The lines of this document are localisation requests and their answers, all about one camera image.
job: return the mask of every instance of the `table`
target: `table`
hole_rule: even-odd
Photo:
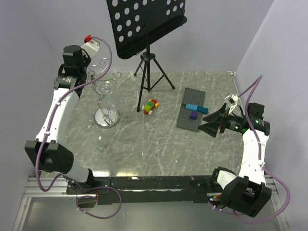
[[[159,102],[152,115],[144,115],[142,111],[136,112],[141,72],[136,77],[133,73],[123,73],[118,83],[125,107],[120,109],[119,123],[108,129],[93,126],[86,130],[78,123],[75,117],[78,110],[86,109],[94,115],[98,108],[99,95],[90,86],[84,88],[85,96],[72,112],[65,145],[82,166],[93,170],[94,176],[211,175],[218,166],[239,172],[243,155],[240,133],[227,130],[212,138],[201,131],[176,127],[185,87],[205,91],[204,107],[210,114],[224,104],[227,93],[236,93],[230,73],[167,72],[167,75],[176,89],[162,79],[151,92],[144,90],[141,104],[149,99]],[[153,83],[159,77],[159,72],[153,72]],[[98,150],[89,139],[94,129],[104,132],[107,147],[103,150]]]

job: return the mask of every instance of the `tripod stand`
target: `tripod stand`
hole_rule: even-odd
[[[151,91],[155,85],[163,78],[165,77],[168,81],[168,83],[171,85],[172,89],[175,89],[175,87],[173,86],[173,84],[171,83],[170,79],[168,78],[168,76],[166,75],[166,73],[164,72],[164,70],[162,69],[162,67],[159,65],[158,61],[155,58],[155,54],[150,53],[150,45],[147,45],[146,47],[146,52],[142,53],[141,57],[141,61],[137,67],[137,70],[134,73],[134,76],[137,75],[137,72],[139,71],[140,67],[142,66],[142,63],[144,62],[144,68],[143,68],[143,74],[142,74],[142,81],[141,81],[141,86],[140,86],[140,94],[139,94],[139,99],[138,99],[138,106],[137,106],[137,112],[140,111],[140,103],[141,103],[141,98],[142,98],[142,91],[143,89],[146,89],[148,91]],[[156,63],[156,65],[158,66],[159,70],[162,72],[162,76],[151,86],[151,69],[150,69],[150,61],[154,60],[154,62]],[[147,87],[144,87],[144,79],[145,79],[145,74],[147,74]]]

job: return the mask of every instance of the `colorful toy car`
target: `colorful toy car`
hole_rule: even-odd
[[[157,102],[157,100],[150,99],[149,102],[145,106],[142,107],[143,113],[151,115],[153,113],[152,109],[158,106],[159,106],[159,103]]]

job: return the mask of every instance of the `music stand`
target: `music stand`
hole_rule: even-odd
[[[107,5],[119,58],[129,59],[146,49],[134,73],[136,76],[144,62],[137,106],[139,112],[143,89],[152,90],[163,77],[167,79],[172,89],[175,89],[156,60],[155,54],[150,53],[150,45],[187,22],[184,16],[185,0],[107,0]],[[163,74],[152,86],[151,60],[154,60]]]

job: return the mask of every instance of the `gray baseplate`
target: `gray baseplate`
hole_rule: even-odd
[[[205,92],[202,90],[196,90],[191,88],[185,88],[182,105],[180,108],[177,127],[185,128],[192,131],[199,131],[198,126],[201,124],[202,113],[197,112],[198,117],[196,120],[189,119],[191,110],[186,109],[186,104],[191,103],[203,107],[205,100]]]

